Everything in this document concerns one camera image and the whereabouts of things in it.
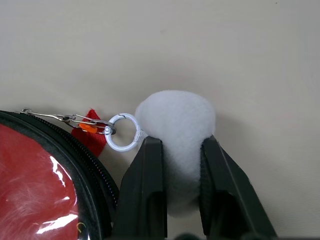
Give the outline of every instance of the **black zipper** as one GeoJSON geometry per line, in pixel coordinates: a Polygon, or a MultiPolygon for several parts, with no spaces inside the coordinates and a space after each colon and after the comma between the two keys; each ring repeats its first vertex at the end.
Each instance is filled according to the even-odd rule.
{"type": "MultiPolygon", "coordinates": [[[[41,124],[44,124],[45,127],[49,128],[50,130],[53,130],[55,133],[59,135],[59,137],[62,137],[69,146],[63,146],[63,147],[70,147],[72,148],[80,157],[81,161],[85,164],[87,167],[87,170],[90,171],[90,175],[92,176],[94,182],[91,182],[91,187],[95,188],[99,193],[100,196],[97,196],[99,199],[99,202],[105,202],[108,207],[108,212],[110,214],[110,219],[114,219],[116,207],[118,204],[118,197],[119,197],[119,189],[114,182],[113,178],[109,174],[109,172],[106,170],[106,168],[103,166],[103,164],[97,159],[96,156],[93,155],[92,152],[90,152],[81,142],[79,142],[75,137],[73,137],[69,132],[65,131],[64,129],[46,121],[42,118],[33,116],[33,115],[27,115],[25,113],[14,113],[14,112],[7,112],[7,111],[1,111],[2,114],[7,114],[10,116],[13,116],[19,120],[22,120],[33,127],[39,129],[40,131],[44,132],[45,134],[48,134],[46,130],[41,126],[41,124]]],[[[105,208],[106,206],[103,204],[98,206],[98,210],[100,208],[105,208]]]]}

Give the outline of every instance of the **keychain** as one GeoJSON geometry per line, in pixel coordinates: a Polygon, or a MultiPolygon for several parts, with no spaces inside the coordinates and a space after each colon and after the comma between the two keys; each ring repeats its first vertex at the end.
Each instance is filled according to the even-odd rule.
{"type": "Polygon", "coordinates": [[[112,117],[109,121],[93,119],[79,114],[61,115],[37,113],[33,112],[30,108],[27,107],[23,108],[20,113],[35,117],[53,118],[67,124],[72,128],[81,129],[84,132],[89,132],[92,134],[104,134],[106,142],[113,150],[117,152],[127,152],[134,149],[145,137],[148,136],[143,130],[141,130],[136,118],[129,113],[117,114],[114,117],[112,117]],[[127,146],[119,146],[115,144],[115,142],[112,139],[112,135],[114,135],[117,131],[115,128],[115,123],[121,119],[129,119],[134,123],[135,126],[135,135],[133,141],[127,146]]]}

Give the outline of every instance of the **white key ring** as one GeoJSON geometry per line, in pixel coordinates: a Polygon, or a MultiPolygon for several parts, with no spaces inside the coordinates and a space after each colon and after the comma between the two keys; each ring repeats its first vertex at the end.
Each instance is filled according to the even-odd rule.
{"type": "Polygon", "coordinates": [[[141,130],[136,118],[129,114],[129,113],[120,113],[118,115],[115,115],[113,118],[111,118],[109,120],[109,123],[114,124],[116,121],[120,120],[120,119],[129,119],[134,123],[135,126],[135,135],[134,135],[134,139],[133,142],[130,143],[127,146],[118,146],[117,144],[114,143],[114,141],[112,140],[112,128],[109,126],[106,126],[104,129],[104,136],[106,139],[106,142],[109,144],[109,146],[113,149],[116,150],[118,152],[127,152],[130,151],[131,149],[134,149],[138,143],[141,141],[142,138],[145,138],[147,136],[147,134],[141,130]]]}

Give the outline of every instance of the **zipper teeth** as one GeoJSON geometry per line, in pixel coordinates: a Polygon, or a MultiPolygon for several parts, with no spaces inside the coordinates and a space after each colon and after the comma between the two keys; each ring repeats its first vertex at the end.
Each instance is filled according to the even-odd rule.
{"type": "MultiPolygon", "coordinates": [[[[118,193],[117,191],[115,191],[114,189],[116,189],[117,187],[115,186],[114,181],[112,180],[112,177],[110,176],[110,174],[106,171],[106,169],[104,168],[104,166],[102,166],[102,163],[98,162],[96,160],[96,157],[90,152],[88,151],[88,149],[82,144],[80,143],[74,136],[72,136],[69,132],[67,132],[66,130],[33,115],[28,115],[32,118],[37,119],[38,121],[42,122],[43,124],[46,124],[48,127],[52,128],[53,130],[55,130],[57,133],[61,134],[61,136],[72,146],[77,146],[77,148],[74,148],[74,150],[81,156],[82,153],[85,153],[85,155],[88,156],[88,158],[91,160],[91,162],[93,163],[93,165],[96,167],[96,169],[98,170],[100,176],[102,177],[103,181],[105,182],[109,193],[112,196],[113,199],[113,207],[114,209],[116,209],[117,204],[118,204],[118,193]]],[[[95,183],[98,184],[97,178],[94,175],[94,172],[92,170],[92,168],[88,165],[87,161],[81,157],[84,164],[87,166],[87,168],[89,169],[91,175],[93,176],[95,183]]]]}

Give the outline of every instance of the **red fabric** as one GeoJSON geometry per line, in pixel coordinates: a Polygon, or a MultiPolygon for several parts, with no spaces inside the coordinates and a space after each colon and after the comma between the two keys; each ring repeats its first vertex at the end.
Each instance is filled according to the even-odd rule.
{"type": "MultiPolygon", "coordinates": [[[[91,109],[86,117],[100,120],[94,109],[91,109]]],[[[96,157],[101,154],[107,143],[104,134],[85,132],[82,131],[81,128],[74,128],[71,134],[84,144],[96,157]]]]}
{"type": "Polygon", "coordinates": [[[0,240],[77,240],[78,204],[64,167],[0,124],[0,240]]]}

